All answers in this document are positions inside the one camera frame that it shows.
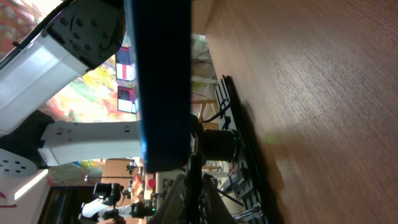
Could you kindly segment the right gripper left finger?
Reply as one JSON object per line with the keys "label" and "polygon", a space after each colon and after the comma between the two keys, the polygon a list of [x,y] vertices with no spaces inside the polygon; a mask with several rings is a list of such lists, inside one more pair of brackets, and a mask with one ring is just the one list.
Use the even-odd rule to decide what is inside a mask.
{"label": "right gripper left finger", "polygon": [[175,224],[183,210],[183,193],[185,175],[179,174],[168,191],[159,209],[147,224]]}

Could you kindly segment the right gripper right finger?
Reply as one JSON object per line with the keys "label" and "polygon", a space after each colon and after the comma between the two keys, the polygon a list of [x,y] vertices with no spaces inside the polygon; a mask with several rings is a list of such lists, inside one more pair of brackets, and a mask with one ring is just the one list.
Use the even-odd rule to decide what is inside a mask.
{"label": "right gripper right finger", "polygon": [[211,180],[211,176],[205,174],[201,178],[201,196],[204,211],[202,217],[207,224],[237,224],[237,221],[228,211],[221,199],[218,188]]}

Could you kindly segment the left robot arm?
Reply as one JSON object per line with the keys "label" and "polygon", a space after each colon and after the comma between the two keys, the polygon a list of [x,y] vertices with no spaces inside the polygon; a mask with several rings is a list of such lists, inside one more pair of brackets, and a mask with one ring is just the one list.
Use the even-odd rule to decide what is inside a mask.
{"label": "left robot arm", "polygon": [[148,172],[236,152],[191,112],[191,1],[2,1],[1,175],[141,157]]}

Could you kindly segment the blue Samsung smartphone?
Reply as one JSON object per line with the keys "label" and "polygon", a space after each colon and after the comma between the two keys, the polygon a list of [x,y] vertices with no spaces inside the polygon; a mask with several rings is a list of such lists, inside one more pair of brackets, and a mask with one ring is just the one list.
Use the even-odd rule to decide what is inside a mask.
{"label": "blue Samsung smartphone", "polygon": [[178,169],[190,156],[191,2],[132,0],[124,8],[136,58],[144,167]]}

